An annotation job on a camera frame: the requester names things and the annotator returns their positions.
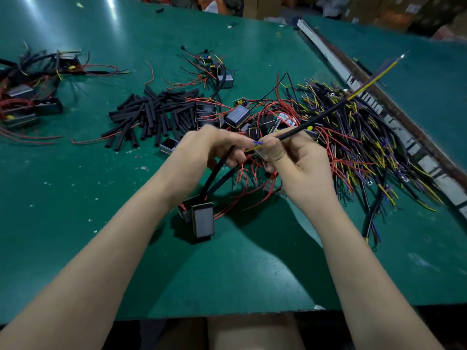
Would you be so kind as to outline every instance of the forearm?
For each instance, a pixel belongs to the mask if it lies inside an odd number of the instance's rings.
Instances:
[[[440,349],[383,269],[337,199],[306,215],[326,256],[358,349]]]
[[[101,349],[168,209],[153,177],[0,333],[0,348]]]

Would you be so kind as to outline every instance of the person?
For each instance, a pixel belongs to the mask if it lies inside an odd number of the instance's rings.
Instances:
[[[303,132],[282,142],[275,137],[280,133],[263,138],[267,170],[277,170],[289,199],[321,238],[354,346],[442,349],[342,209],[324,148]],[[254,142],[210,125],[188,132],[154,176],[0,332],[0,349],[101,349],[155,227],[231,145],[236,149],[226,163],[235,166]],[[238,342],[235,349],[242,349]]]

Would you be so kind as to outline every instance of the white label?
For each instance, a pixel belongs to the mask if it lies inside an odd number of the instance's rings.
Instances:
[[[410,4],[407,6],[406,12],[408,13],[417,13],[422,8],[421,5]]]

